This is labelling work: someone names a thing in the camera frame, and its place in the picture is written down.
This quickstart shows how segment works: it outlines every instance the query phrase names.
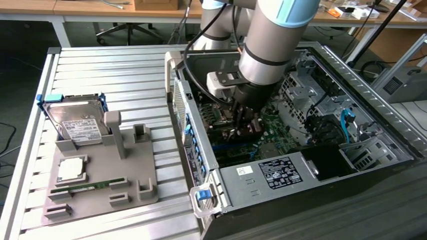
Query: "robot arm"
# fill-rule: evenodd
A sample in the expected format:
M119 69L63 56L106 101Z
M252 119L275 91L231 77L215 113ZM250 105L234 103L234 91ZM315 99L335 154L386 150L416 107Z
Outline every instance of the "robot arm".
M223 2L228 1L222 0L216 3L222 5ZM286 72L304 30L315 17L319 2L320 0L256 1L246 45L239 61L239 71L208 74L207 86L212 94L216 93L218 96L220 87L214 87L214 85L219 86L223 81L215 84L210 81L223 79L224 77L222 78L222 76L227 76L228 79L226 80L232 80L230 82L238 83L235 86L226 84L227 86L224 87L226 89L232 89L232 98L240 105L259 112ZM215 38L215 34L211 31L208 38Z

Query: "green circuit board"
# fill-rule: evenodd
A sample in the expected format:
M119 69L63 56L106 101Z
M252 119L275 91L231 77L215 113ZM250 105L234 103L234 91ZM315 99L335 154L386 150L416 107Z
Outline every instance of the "green circuit board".
M200 112L204 115L207 109L211 106L203 106ZM220 115L215 113L210 115L210 124L214 124L216 120L224 122L224 117L220 119ZM228 167L247 162L268 159L272 157L287 154L290 149L298 146L298 142L294 140L287 126L282 122L278 113L274 110L274 106L270 104L262 111L260 118L264 124L264 133L259 140L227 146L214 146L214 152L216 161L220 167Z

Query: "hard drive label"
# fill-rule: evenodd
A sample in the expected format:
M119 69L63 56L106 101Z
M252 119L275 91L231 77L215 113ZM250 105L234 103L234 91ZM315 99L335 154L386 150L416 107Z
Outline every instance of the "hard drive label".
M302 176L288 157L266 161L258 165L271 189L279 189L303 182Z
M102 133L95 119L63 121L61 124L71 140L75 142L102 139Z

